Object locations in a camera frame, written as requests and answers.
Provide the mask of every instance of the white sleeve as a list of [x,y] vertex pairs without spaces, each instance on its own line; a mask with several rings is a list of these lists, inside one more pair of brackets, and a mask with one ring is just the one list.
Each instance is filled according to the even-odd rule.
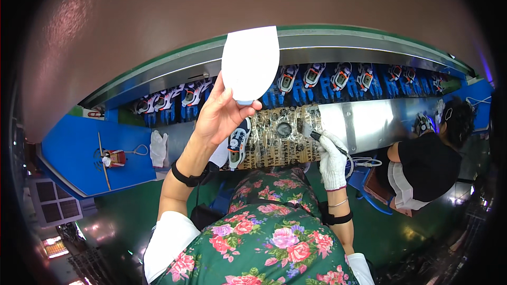
[[148,283],[161,275],[200,233],[182,213],[164,212],[144,252],[144,275]]
[[358,279],[359,285],[375,285],[363,253],[354,253],[348,255],[347,258],[355,278]]

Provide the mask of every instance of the black shirt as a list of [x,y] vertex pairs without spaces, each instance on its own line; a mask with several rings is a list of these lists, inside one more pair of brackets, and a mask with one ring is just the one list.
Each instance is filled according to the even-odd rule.
[[461,155],[433,132],[398,143],[398,155],[415,200],[429,202],[439,198],[458,178]]

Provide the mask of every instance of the woman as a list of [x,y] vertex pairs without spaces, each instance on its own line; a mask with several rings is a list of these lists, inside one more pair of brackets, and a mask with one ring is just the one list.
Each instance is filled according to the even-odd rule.
[[380,151],[379,183],[395,197],[396,208],[419,210],[444,195],[458,179],[461,149],[473,131],[475,113],[455,98],[445,104],[438,133],[430,120],[418,115],[420,136]]
[[330,227],[322,225],[315,195],[300,168],[252,172],[238,184],[229,213],[202,232],[187,218],[189,185],[205,177],[213,151],[260,109],[258,101],[239,106],[232,90],[224,90],[219,74],[183,154],[162,185],[157,225],[144,255],[147,281],[373,284],[364,255],[352,247],[346,158],[335,144],[346,148],[326,131],[320,138],[320,171],[330,205],[326,215],[334,223]]

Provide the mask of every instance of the brown ceiling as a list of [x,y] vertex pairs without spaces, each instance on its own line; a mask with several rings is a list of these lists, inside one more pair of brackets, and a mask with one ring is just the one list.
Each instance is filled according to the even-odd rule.
[[175,48],[266,25],[381,29],[492,67],[461,0],[45,0],[22,69],[27,139],[40,142],[72,106],[117,75]]

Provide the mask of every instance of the floral shirt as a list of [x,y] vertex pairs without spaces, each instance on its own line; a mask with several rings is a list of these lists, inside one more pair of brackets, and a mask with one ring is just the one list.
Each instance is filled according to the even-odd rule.
[[[249,196],[266,203],[248,205]],[[357,284],[339,240],[319,217],[301,169],[255,171],[238,184],[229,213],[204,228],[152,284]]]

